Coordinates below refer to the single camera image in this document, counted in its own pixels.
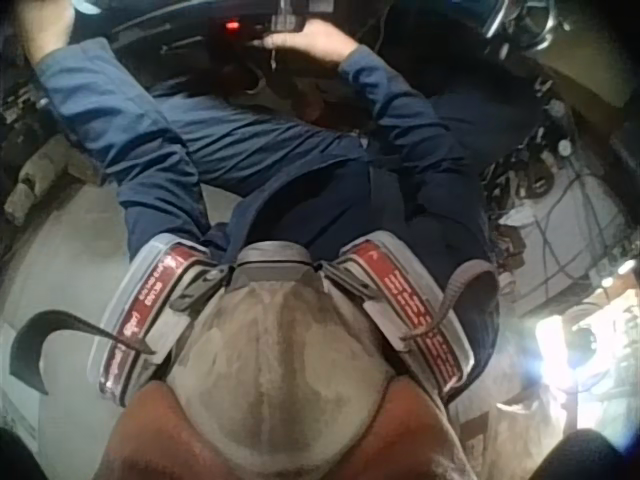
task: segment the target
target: red label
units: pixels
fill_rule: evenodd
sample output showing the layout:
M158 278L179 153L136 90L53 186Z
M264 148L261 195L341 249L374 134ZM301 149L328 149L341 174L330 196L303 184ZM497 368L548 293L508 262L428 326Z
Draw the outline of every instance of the red label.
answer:
M412 329L429 326L433 323L433 313L413 288L413 285L395 262L373 242L357 245L350 255L358 258L366 266L379 288L391 300L401 318L410 322ZM443 391L448 390L464 378L464 372L455 350L440 329L417 339L416 343L427 359L427 363L436 375Z
M185 267L192 260L202 257L202 253L180 245L165 253L138 290L120 322L116 335L136 339L144 338L151 327L150 319L159 303L165 298L166 293L182 275ZM121 345L111 344L100 378L99 388L103 395L109 395L115 402L118 402L117 397L123 375L135 355L136 352Z

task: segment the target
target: gloved hand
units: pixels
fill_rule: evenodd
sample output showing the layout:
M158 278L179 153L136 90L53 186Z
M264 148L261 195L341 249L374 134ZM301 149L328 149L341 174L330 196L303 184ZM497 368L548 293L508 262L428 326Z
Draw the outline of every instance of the gloved hand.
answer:
M323 20L309 20L300 33L275 33L257 42L268 50L297 50L322 62L340 64L359 44Z
M15 0L16 30L33 66L67 46L74 19L71 0Z

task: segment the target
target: work uniform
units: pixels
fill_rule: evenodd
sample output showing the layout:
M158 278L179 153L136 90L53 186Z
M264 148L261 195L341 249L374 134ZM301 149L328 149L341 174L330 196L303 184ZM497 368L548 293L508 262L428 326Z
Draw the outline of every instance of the work uniform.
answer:
M172 233L223 263L263 240L294 242L314 260L332 260L353 240L387 230L441 287L465 261L490 260L479 170L508 151L475 157L470 123L478 122L465 121L465 112L490 112L482 94L428 101L364 46L339 71L371 106L378 128L366 148L353 135L193 96L181 80L154 98L101 39L55 51L36 66L68 136L119 186L131 257ZM228 224L209 224L201 183L243 197ZM475 355L468 383L497 338L492 297L475 286L456 307Z

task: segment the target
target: red light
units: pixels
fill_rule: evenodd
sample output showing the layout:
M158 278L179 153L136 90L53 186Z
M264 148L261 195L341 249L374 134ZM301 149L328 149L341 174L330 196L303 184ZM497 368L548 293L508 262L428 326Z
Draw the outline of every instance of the red light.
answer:
M232 20L230 22L227 22L226 27L227 27L227 30L229 30L230 32L238 31L240 30L240 22L236 20Z

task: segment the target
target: respirator mask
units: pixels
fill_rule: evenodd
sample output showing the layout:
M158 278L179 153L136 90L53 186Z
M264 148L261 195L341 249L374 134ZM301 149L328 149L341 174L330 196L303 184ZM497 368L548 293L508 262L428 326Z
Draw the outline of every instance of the respirator mask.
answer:
M65 312L36 315L12 345L11 373L46 394L45 339L95 335L89 379L105 398L126 407L150 381L165 381L242 477L318 478L375 417L398 374L390 365L400 362L444 412L474 364L452 307L481 275L495 279L494 267L469 262L443 293L387 232L331 263L263 242L233 265L162 235L132 263L101 327Z

